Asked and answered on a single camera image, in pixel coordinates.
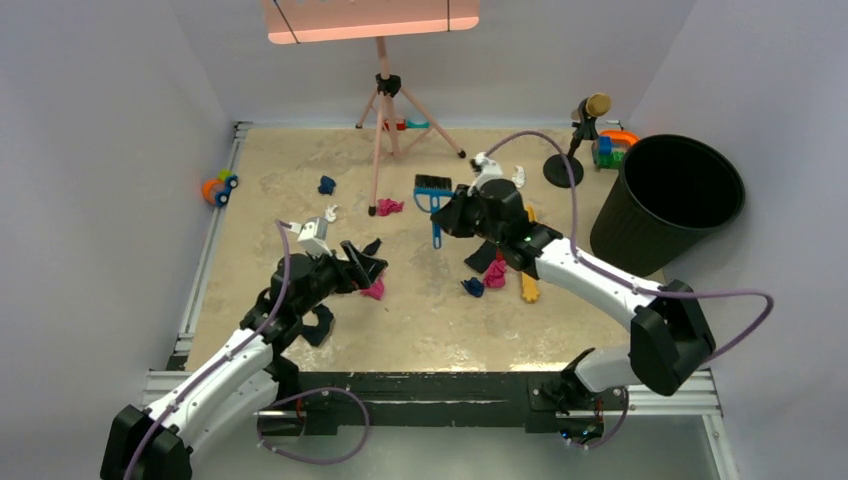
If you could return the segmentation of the blue hand brush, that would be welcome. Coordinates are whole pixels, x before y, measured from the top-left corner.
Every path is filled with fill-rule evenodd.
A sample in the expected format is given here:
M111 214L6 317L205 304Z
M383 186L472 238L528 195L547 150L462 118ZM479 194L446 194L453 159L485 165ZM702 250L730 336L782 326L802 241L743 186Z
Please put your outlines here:
M417 174L413 188L413 200L425 213L434 214L442 207L442 200L453 196L452 180L448 177Z

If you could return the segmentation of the yellow slotted scoop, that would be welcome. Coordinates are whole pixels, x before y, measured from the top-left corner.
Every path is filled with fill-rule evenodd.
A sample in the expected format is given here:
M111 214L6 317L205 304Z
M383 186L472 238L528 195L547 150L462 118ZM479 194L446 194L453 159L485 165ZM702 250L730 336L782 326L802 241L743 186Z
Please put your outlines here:
M531 222L535 222L536 215L533 207L527 205L525 207L525 211L528 215L528 219ZM537 302L540 298L540 291L538 289L536 280L527 273L521 274L521 297L528 304L533 304Z

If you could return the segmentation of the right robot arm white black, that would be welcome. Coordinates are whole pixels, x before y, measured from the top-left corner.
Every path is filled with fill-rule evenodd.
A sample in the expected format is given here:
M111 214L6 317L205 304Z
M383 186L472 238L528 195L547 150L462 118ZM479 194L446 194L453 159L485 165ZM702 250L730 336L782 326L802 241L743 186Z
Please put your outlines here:
M672 396L716 349L688 284L660 285L629 276L613 280L617 269L576 248L561 232L530 220L509 180L492 180L477 190L459 185L431 219L452 237L486 240L511 268L577 295L628 332L626 344L590 348L561 371L559 400L566 408L584 407L600 392L630 385Z

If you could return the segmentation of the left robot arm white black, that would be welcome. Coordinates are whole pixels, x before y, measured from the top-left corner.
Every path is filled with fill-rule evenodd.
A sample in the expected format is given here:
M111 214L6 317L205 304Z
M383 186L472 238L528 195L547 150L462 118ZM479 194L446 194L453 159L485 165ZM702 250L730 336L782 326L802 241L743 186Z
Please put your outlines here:
M144 408L113 419L100 467L103 479L189 479L204 449L265 407L284 409L309 396L283 351L300 337L303 317L334 294L364 290L387 268L350 242L318 256L286 253L216 356Z

